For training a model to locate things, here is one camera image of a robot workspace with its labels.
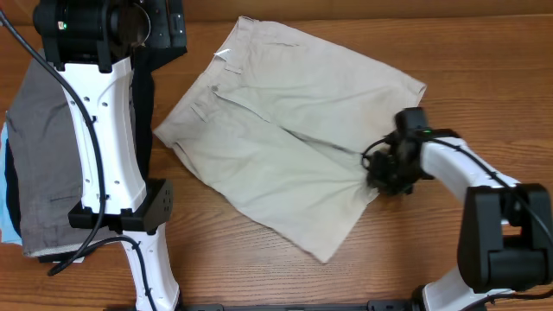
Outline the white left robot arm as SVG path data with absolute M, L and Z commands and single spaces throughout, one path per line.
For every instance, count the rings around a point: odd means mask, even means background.
M 168 258 L 170 181 L 144 179 L 130 117 L 137 48 L 169 51 L 187 43 L 176 1 L 43 0 L 34 25 L 45 59 L 70 106 L 82 171 L 82 196 L 69 212 L 74 228 L 108 228 L 128 257 L 138 310 L 181 310 Z

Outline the beige shorts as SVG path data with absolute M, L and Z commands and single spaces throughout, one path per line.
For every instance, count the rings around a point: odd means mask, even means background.
M 363 151 L 425 90 L 383 62 L 242 16 L 155 133 L 239 212 L 325 263 L 378 195 Z

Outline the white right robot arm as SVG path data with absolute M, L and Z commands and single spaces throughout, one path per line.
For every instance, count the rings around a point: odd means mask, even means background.
M 501 174 L 451 129 L 433 129 L 422 108 L 394 117 L 396 128 L 361 155 L 367 182 L 382 194 L 411 194 L 437 179 L 462 203 L 457 265 L 415 289 L 408 300 L 369 301 L 370 310 L 484 310 L 497 300 L 552 296 L 531 289 L 552 282 L 552 211 L 548 191 Z

